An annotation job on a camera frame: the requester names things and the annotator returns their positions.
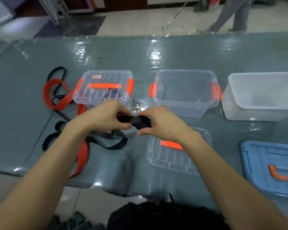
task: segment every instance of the hand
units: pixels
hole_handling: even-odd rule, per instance
[[[92,108],[83,114],[77,116],[68,125],[72,129],[77,128],[88,134],[91,131],[111,131],[113,129],[127,130],[131,129],[130,123],[121,123],[117,116],[133,114],[117,100],[106,100],[102,104]]]
[[[153,135],[162,140],[180,143],[186,134],[196,132],[164,106],[149,107],[138,112],[138,115],[151,117],[152,127],[142,128],[137,135]]]

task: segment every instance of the white label with red border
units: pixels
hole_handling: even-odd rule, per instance
[[[96,75],[93,75],[92,79],[100,79],[101,77],[102,77],[102,75],[96,74]]]

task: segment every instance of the leg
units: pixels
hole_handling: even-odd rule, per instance
[[[225,5],[217,19],[217,21],[212,24],[207,31],[208,32],[218,32],[221,27],[234,15],[234,13],[246,2],[247,0],[227,0]]]
[[[246,31],[248,29],[248,15],[250,13],[252,0],[247,0],[235,13],[232,31]]]

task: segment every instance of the left hand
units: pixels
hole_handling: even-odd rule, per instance
[[[114,129],[131,129],[130,123],[121,123],[117,116],[133,114],[117,100],[106,100],[102,104],[77,116],[68,123],[71,129],[80,129],[88,134],[91,131],[111,131]]]

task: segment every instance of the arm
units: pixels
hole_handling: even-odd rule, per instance
[[[132,128],[117,120],[118,113],[133,116],[118,101],[108,100],[66,124],[58,139],[0,203],[0,230],[45,229],[88,133]]]
[[[183,147],[231,229],[288,229],[288,219],[280,210],[184,121],[163,107],[147,108],[138,114],[151,117],[153,126],[141,129],[138,135],[153,135]]]

